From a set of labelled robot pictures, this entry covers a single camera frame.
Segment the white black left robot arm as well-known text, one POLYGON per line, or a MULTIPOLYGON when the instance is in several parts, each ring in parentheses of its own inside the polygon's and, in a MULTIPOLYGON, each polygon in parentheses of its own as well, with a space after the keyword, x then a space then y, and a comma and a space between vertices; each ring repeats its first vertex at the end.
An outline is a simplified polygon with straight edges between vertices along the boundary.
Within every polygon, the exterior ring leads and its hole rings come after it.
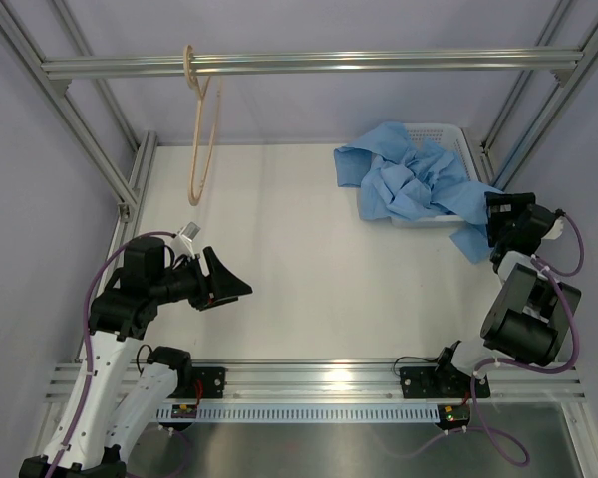
POLYGON ((251 294, 213 249, 175 253, 168 234, 142 234, 114 252, 123 264, 83 306, 86 357, 64 415, 44 451, 24 460, 22 477, 124 477, 138 439, 170 396, 202 392, 189 352, 157 347, 124 399, 133 356, 162 305, 188 302, 203 312, 251 294))

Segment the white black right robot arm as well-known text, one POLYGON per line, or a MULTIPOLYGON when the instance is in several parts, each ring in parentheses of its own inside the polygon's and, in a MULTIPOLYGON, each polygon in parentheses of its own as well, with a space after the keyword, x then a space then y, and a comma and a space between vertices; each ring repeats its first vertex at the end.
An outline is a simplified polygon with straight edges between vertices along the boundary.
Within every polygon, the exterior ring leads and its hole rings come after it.
POLYGON ((551 211, 532 193, 488 192, 486 237, 501 290, 477 338, 443 349, 433 368, 433 387, 448 396, 475 396, 491 367, 503 364, 544 374, 574 368, 579 333, 574 313, 578 289, 564 283, 566 273, 540 258, 545 240, 558 239, 573 220, 551 211))

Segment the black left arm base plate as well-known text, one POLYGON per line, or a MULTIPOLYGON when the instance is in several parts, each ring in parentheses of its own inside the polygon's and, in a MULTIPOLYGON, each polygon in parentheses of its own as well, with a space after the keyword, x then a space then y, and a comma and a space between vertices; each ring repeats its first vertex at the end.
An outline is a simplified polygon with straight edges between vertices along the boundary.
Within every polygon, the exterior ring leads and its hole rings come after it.
POLYGON ((178 382, 171 398, 222 399, 226 369, 220 366, 189 366, 177 375, 178 382))

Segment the blue button-up shirt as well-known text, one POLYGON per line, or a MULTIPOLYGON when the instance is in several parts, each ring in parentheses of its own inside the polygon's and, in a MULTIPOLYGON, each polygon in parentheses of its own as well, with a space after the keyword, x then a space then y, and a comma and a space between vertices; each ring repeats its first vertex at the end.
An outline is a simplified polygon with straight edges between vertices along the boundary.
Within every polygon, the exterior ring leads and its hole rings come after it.
POLYGON ((470 180, 453 151, 426 138, 420 147, 404 123, 386 121, 333 151, 337 185, 358 190, 365 221, 418 221, 455 214, 465 224, 450 236, 472 263, 491 252, 486 238, 485 196, 495 189, 470 180))

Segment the white perforated plastic basket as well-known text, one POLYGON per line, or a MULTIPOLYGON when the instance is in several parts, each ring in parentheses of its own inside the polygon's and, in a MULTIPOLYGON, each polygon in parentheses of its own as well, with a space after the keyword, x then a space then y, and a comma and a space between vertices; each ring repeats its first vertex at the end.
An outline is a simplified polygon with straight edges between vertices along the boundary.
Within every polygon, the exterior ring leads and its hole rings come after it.
MULTIPOLYGON (((448 123, 405 123, 404 128, 417 147, 428 138, 443 149, 453 151, 460 159, 467 177, 473 181, 480 181, 468 141, 461 128, 448 123)), ((465 224, 462 218, 455 214, 426 217, 418 221, 392 218, 391 223, 398 228, 462 227, 465 224)))

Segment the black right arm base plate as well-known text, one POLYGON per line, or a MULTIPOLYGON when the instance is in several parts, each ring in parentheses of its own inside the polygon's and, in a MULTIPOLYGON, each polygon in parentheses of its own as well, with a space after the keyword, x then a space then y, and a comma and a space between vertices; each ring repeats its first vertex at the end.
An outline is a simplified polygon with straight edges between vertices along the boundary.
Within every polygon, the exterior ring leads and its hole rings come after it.
POLYGON ((456 398, 471 394, 470 378, 459 371, 437 372, 432 366, 402 366, 399 369, 403 398, 456 398))

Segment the beige wooden clothes hanger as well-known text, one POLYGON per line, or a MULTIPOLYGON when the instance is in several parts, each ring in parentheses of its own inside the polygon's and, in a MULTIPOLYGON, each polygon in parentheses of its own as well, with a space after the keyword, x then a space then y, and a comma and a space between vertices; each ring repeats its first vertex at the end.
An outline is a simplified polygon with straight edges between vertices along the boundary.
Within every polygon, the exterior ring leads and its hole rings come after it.
POLYGON ((203 171, 200 179, 197 179, 197 173, 201 165, 199 159, 199 148, 201 140, 201 127, 204 114, 204 108, 206 104, 206 98, 208 96, 208 90, 213 81, 213 76, 207 76, 203 81, 199 79, 196 67, 193 65, 194 49, 190 44, 187 44, 183 48, 183 72, 188 87, 196 95, 196 109, 195 109, 195 120, 193 128, 193 142, 192 142, 192 154, 191 163, 187 185, 187 200, 192 207, 196 207, 201 200, 203 195, 206 181, 210 172, 210 168, 213 160, 213 152, 215 147, 215 140, 217 130, 219 126, 220 110, 221 110, 221 99, 223 90, 222 77, 217 77, 217 85, 214 100, 214 116, 213 122, 208 138, 208 144, 206 147, 206 158, 203 163, 203 171))

